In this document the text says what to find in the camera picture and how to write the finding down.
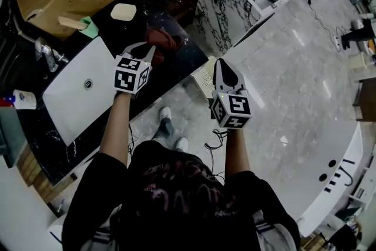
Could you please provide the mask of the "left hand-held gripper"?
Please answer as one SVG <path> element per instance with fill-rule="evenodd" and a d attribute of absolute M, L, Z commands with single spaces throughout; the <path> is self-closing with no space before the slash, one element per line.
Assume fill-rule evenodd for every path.
<path fill-rule="evenodd" d="M 131 55 L 133 49 L 145 44 L 146 41 L 128 45 L 121 55 L 116 56 L 113 86 L 117 91 L 136 95 L 149 80 L 156 46 L 153 45 L 143 59 Z"/>

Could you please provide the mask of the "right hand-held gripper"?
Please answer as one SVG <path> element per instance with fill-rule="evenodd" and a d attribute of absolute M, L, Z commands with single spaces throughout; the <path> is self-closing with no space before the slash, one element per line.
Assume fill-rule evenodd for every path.
<path fill-rule="evenodd" d="M 235 90 L 221 90 L 223 86 Z M 252 118 L 243 74 L 230 62 L 218 59 L 213 71 L 211 118 L 224 129 L 242 129 Z"/>

